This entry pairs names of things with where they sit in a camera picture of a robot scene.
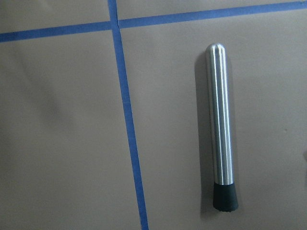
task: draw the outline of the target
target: blue painter's tape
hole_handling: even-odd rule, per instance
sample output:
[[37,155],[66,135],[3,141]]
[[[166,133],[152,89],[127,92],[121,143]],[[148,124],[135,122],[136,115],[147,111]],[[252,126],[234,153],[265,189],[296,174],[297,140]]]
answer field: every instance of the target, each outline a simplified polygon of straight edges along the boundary
[[36,30],[25,30],[0,34],[0,42],[18,41],[39,37],[51,37],[59,35],[71,35],[87,32],[110,30],[111,22],[87,23],[79,25],[67,25]]
[[139,27],[147,25],[158,25],[166,23],[204,20],[211,18],[231,17],[231,16],[256,14],[256,13],[299,10],[306,8],[307,8],[306,1],[296,1],[296,2],[268,4],[268,5],[227,8],[219,10],[176,13],[176,14],[168,14],[161,16],[143,17],[143,18],[132,18],[132,19],[119,20],[118,23],[119,27],[122,29],[122,28],[131,28],[131,27]]
[[113,41],[114,41],[115,56],[116,56],[116,62],[117,62],[117,68],[118,68],[121,98],[122,98],[123,108],[124,108],[124,116],[125,116],[125,121],[126,121],[126,129],[127,129],[127,135],[128,135],[128,143],[129,143],[129,149],[130,149],[130,157],[131,157],[131,163],[132,163],[132,171],[133,171],[134,185],[135,185],[135,191],[136,191],[136,198],[137,198],[138,207],[139,207],[141,227],[142,227],[142,230],[148,230],[147,213],[146,213],[146,206],[145,206],[145,198],[144,198],[144,191],[143,191],[143,184],[142,184],[142,177],[141,177],[139,155],[138,155],[138,149],[137,149],[136,138],[135,138],[132,108],[131,108],[131,103],[130,103],[130,94],[129,94],[129,88],[128,88],[124,50],[123,50],[123,44],[121,40],[120,29],[118,26],[116,0],[108,0],[108,6],[109,6],[110,19],[111,19],[111,29],[113,33]]

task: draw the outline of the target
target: beige surface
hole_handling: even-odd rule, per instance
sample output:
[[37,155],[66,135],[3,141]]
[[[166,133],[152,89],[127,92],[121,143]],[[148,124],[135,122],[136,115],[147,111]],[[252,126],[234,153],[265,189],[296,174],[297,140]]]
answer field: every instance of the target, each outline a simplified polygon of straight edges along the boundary
[[[150,230],[307,228],[306,20],[299,10],[122,30]],[[212,207],[213,42],[232,76],[233,213]]]
[[0,33],[109,21],[107,0],[2,0]]
[[294,0],[117,0],[119,19],[291,2]]
[[112,33],[0,51],[0,229],[140,229]]

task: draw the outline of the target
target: metal rod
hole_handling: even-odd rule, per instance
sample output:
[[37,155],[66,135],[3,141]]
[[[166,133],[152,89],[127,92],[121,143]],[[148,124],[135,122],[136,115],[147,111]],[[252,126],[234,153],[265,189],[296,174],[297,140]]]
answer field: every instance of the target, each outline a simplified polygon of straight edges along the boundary
[[206,51],[213,143],[214,181],[233,184],[232,144],[228,102],[226,52],[222,44],[212,44]]

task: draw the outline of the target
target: stainless steel muddler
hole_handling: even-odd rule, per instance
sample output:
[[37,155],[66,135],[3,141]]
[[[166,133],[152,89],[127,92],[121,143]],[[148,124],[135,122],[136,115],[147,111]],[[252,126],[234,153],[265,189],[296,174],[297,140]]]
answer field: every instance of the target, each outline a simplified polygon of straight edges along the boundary
[[206,50],[213,146],[213,206],[231,212],[238,208],[232,164],[226,52],[222,44]]

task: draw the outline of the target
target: black rubber tip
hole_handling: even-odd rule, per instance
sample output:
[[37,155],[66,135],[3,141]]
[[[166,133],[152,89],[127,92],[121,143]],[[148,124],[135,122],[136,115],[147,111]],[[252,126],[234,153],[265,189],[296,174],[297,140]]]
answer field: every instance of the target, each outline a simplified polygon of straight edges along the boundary
[[222,212],[231,212],[238,208],[235,183],[229,185],[214,183],[213,207]]

